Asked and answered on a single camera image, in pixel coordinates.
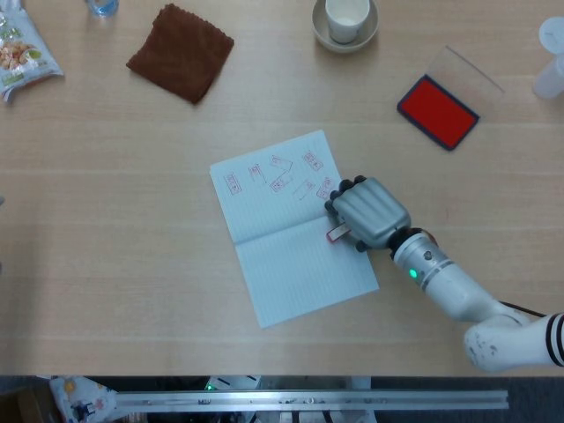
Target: snack bag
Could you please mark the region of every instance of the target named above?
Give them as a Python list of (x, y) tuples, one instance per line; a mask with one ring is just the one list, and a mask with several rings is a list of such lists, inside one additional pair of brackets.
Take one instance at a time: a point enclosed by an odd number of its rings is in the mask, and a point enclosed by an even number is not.
[(13, 90), (63, 71), (49, 52), (20, 0), (0, 0), (0, 90)]

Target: red stamp impression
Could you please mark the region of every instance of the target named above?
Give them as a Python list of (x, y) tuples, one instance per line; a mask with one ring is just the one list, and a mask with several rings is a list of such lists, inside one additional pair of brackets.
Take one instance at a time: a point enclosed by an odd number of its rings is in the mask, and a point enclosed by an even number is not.
[(335, 186), (335, 182), (333, 182), (329, 178), (325, 178), (321, 187), (317, 190), (317, 196), (326, 200), (329, 198), (329, 194), (333, 191), (333, 187)]
[(242, 191), (241, 185), (239, 184), (239, 181), (237, 181), (233, 172), (231, 174), (226, 174), (223, 179), (226, 180), (227, 187), (229, 187), (232, 196), (239, 194)]
[(293, 162), (287, 159), (281, 159), (278, 156), (272, 156), (271, 165), (279, 167), (280, 169), (287, 172), (292, 168)]
[(315, 184), (310, 180), (306, 179), (298, 187), (298, 189), (293, 192), (293, 196), (298, 200), (303, 200), (306, 197), (306, 195), (309, 193), (309, 191), (311, 191), (313, 188), (315, 188)]
[(288, 183), (290, 183), (292, 179), (293, 178), (290, 174), (282, 174), (271, 183), (271, 188), (274, 192), (279, 192)]
[(306, 154), (303, 156), (303, 159), (316, 172), (323, 167), (323, 163), (312, 152), (306, 152)]
[(264, 177), (263, 171), (261, 170), (260, 166), (254, 165), (253, 167), (250, 167), (249, 174), (253, 182), (266, 183), (266, 178)]

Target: white cup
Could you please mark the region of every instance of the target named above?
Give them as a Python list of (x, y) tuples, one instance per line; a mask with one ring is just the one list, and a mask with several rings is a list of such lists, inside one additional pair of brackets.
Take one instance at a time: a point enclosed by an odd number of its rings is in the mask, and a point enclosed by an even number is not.
[(370, 12), (370, 0), (325, 0), (329, 36), (339, 44), (353, 41)]

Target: robotic arm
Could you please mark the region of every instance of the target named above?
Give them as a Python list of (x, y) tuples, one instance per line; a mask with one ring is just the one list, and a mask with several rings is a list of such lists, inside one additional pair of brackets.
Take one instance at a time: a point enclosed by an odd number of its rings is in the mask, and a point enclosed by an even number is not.
[(407, 210), (374, 178), (344, 180), (325, 204), (339, 220), (341, 234), (356, 249), (390, 249), (396, 266), (410, 276), (451, 318), (475, 322), (464, 336), (471, 362), (497, 372), (533, 364), (564, 367), (564, 314), (534, 323), (497, 301), (447, 257), (427, 231), (411, 227)]

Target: brown cloth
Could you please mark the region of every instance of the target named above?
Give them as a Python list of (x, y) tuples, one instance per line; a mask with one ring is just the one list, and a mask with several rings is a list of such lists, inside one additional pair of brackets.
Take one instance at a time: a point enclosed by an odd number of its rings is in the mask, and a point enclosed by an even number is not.
[(233, 45), (232, 38), (209, 22), (168, 4), (127, 67), (196, 104), (218, 76)]

